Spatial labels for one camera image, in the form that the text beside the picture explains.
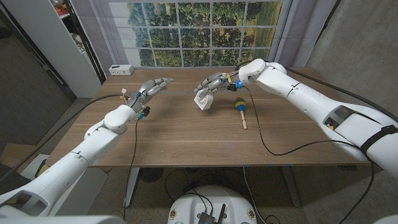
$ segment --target black strap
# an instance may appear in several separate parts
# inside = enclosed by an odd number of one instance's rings
[[[363,154],[366,155],[366,151],[378,140],[380,140],[380,138],[383,138],[384,136],[388,135],[388,134],[395,134],[398,133],[398,128],[396,128],[394,125],[389,125],[386,127],[382,127],[381,130],[374,134],[372,137],[370,137],[368,140],[366,140],[366,142],[361,146],[361,151],[363,152]]]

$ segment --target yellow object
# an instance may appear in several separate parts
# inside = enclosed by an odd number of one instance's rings
[[[229,73],[226,74],[228,76],[228,82],[231,82],[231,75]]]
[[[239,105],[245,106],[246,104],[245,104],[244,101],[239,101],[239,102],[236,102],[236,103],[235,103],[235,107],[238,107]]]
[[[39,170],[39,172],[37,173],[37,176],[39,176],[40,174],[42,174],[42,173],[43,173],[44,171],[46,171],[48,168],[50,168],[50,167],[44,164],[42,167],[40,167],[40,170]]]

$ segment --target white box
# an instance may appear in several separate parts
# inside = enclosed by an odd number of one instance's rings
[[[109,68],[111,75],[131,75],[133,71],[132,65],[112,65]]]

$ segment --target window pane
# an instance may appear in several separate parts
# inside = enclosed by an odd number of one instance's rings
[[[211,55],[212,66],[235,66],[238,64],[238,49],[213,50]]]
[[[181,67],[180,50],[154,50],[158,67]]]
[[[183,50],[184,67],[204,67],[210,65],[209,50]]]
[[[149,29],[153,47],[180,47],[178,29]]]
[[[247,62],[257,58],[268,60],[269,49],[242,49],[241,62]]]
[[[249,2],[246,26],[276,26],[282,2]]]
[[[241,28],[213,29],[213,47],[240,47]]]
[[[118,28],[123,47],[150,47],[145,28]]]
[[[181,43],[184,48],[210,46],[210,29],[181,29]]]
[[[214,26],[243,25],[245,2],[215,2],[213,3]]]
[[[210,26],[210,3],[179,3],[180,26]]]
[[[175,3],[144,3],[149,26],[176,26]]]
[[[145,26],[144,13],[142,12],[141,3],[127,3],[130,12],[128,24],[131,26]]]
[[[127,60],[134,67],[154,67],[154,55],[152,50],[125,49]]]
[[[245,28],[243,47],[270,47],[275,28]]]

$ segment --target table leg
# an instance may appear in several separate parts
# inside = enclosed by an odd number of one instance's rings
[[[299,192],[297,191],[292,169],[290,168],[290,166],[283,166],[282,173],[285,179],[287,190],[289,191],[290,194],[290,198],[292,199],[293,206],[295,207],[301,206]]]
[[[128,208],[131,205],[134,188],[136,187],[136,184],[138,183],[138,181],[137,181],[138,172],[139,172],[139,168],[134,168],[134,167],[131,168],[129,182],[127,183],[126,196],[124,197],[124,203],[123,203],[125,208]]]

